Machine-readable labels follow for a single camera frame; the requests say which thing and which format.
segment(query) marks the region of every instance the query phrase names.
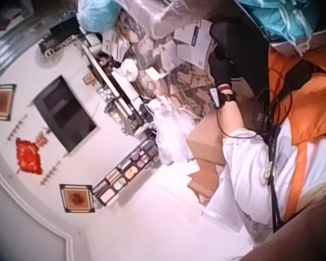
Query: blue plastic bag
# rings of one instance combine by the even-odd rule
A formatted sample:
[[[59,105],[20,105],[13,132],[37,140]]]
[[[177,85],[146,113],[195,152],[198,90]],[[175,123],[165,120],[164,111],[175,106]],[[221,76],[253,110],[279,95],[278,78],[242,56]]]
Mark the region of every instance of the blue plastic bag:
[[[113,29],[121,7],[114,0],[79,0],[77,20],[88,32]]]
[[[278,37],[297,46],[306,38],[306,48],[317,24],[318,6],[313,0],[238,0],[265,31],[269,41]],[[296,48],[302,56],[304,50]]]

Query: framed artwork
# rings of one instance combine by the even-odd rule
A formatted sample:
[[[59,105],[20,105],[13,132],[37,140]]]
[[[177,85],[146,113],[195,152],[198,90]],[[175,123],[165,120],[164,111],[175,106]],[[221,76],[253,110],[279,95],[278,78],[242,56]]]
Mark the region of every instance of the framed artwork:
[[[67,213],[94,213],[92,185],[59,184],[64,210]]]
[[[39,147],[35,143],[17,138],[16,152],[20,170],[37,175],[42,174]]]
[[[10,121],[16,84],[0,85],[0,121]]]

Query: framed picture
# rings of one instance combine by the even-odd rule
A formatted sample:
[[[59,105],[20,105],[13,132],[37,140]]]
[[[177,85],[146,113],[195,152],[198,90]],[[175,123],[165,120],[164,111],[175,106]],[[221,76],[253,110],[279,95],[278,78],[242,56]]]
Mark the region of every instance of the framed picture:
[[[64,210],[67,213],[94,213],[92,186],[59,184]]]
[[[16,84],[0,85],[0,121],[10,121]]]

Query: black pants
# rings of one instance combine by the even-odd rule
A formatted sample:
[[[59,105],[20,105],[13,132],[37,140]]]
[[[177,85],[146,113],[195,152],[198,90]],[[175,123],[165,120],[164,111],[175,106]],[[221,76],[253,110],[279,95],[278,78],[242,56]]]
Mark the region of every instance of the black pants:
[[[255,96],[269,88],[269,43],[259,30],[243,24],[241,20],[222,21],[211,26],[210,35],[218,49],[233,62],[237,73],[247,81]],[[264,92],[260,101],[264,105],[269,104],[269,92]]]

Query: red chinese knot decoration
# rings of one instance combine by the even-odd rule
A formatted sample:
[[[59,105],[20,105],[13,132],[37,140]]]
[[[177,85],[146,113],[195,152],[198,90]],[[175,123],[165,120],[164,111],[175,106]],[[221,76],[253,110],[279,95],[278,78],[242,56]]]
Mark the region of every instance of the red chinese knot decoration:
[[[16,139],[17,160],[20,169],[37,175],[42,174],[39,148],[28,140]]]

